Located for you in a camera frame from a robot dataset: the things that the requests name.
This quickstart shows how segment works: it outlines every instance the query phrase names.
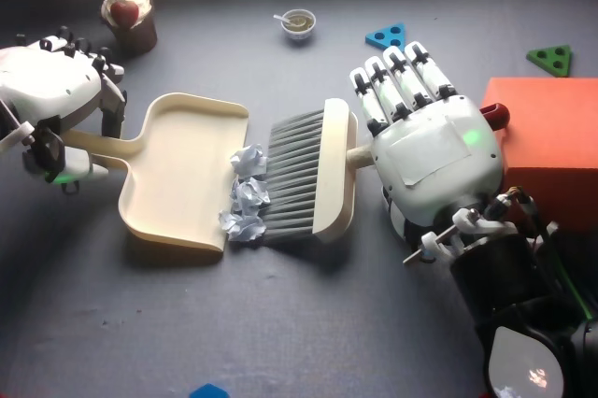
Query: robotic hand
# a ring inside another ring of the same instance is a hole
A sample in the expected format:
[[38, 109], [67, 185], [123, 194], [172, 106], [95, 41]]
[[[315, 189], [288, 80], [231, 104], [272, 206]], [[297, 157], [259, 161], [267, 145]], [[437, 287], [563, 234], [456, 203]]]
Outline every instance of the robotic hand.
[[110, 62], [110, 50], [92, 53], [85, 38], [61, 27], [26, 45], [0, 50], [0, 154], [18, 143], [27, 172], [48, 183], [101, 178], [107, 170], [85, 150], [66, 147], [60, 134], [79, 124], [96, 108], [103, 112], [102, 135], [121, 137], [126, 92], [116, 86], [124, 76]]
[[[498, 194], [502, 157], [493, 130], [500, 104], [478, 110], [418, 42], [391, 47], [350, 79], [373, 141], [385, 205], [423, 261], [444, 259], [484, 348], [492, 397], [598, 396], [598, 320], [558, 259], [534, 201]], [[518, 202], [536, 229], [529, 241], [503, 217]]]

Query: blue object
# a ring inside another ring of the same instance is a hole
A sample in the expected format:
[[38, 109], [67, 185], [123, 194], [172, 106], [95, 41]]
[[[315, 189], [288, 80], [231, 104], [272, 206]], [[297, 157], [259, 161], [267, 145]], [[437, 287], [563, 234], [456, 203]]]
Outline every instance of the blue object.
[[390, 46], [396, 46], [399, 50], [405, 50], [405, 26], [401, 22], [398, 22], [393, 26], [372, 32], [365, 36], [365, 43], [381, 50], [385, 50]]
[[231, 396], [212, 384], [206, 384], [189, 395], [189, 398], [231, 398]]

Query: small bowl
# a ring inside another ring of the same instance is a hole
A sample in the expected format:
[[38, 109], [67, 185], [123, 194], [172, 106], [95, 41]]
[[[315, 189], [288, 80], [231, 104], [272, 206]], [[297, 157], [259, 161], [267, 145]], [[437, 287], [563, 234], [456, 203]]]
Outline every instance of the small bowl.
[[309, 10], [304, 10], [302, 8], [295, 8], [293, 10], [289, 10], [284, 15], [284, 18], [290, 19], [291, 17], [302, 16], [306, 17], [313, 21], [311, 26], [303, 31], [292, 31], [291, 28], [287, 27], [284, 22], [280, 22], [280, 26], [282, 26], [282, 30], [285, 32], [288, 38], [291, 40], [305, 40], [306, 38], [310, 37], [316, 27], [316, 16], [311, 13]]

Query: cupcake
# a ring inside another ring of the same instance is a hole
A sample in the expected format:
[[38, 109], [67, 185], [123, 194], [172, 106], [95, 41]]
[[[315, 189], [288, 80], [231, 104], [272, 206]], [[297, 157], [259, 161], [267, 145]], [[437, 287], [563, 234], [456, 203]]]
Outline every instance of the cupcake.
[[101, 14], [123, 51], [143, 54], [156, 46], [151, 0], [104, 0]]

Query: gray table surface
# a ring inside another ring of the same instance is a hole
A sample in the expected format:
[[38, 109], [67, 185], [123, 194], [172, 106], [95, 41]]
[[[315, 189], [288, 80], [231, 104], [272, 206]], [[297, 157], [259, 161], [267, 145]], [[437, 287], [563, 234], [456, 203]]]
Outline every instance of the gray table surface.
[[[547, 76], [527, 50], [570, 44], [571, 75], [598, 74], [598, 0], [156, 0], [158, 46], [122, 61], [125, 137], [148, 104], [189, 92], [249, 109], [248, 143], [273, 122], [341, 97], [367, 132], [349, 71], [380, 51], [365, 34], [402, 21], [460, 92], [490, 77]], [[114, 46], [99, 2], [5, 2], [0, 47], [58, 24]], [[288, 44], [273, 13], [309, 8], [317, 34]], [[99, 130], [93, 114], [80, 125]], [[477, 397], [482, 350], [446, 266], [401, 261], [373, 168], [330, 247], [227, 249], [214, 263], [155, 265], [117, 210], [122, 173], [77, 197], [0, 162], [0, 392], [8, 397]]]

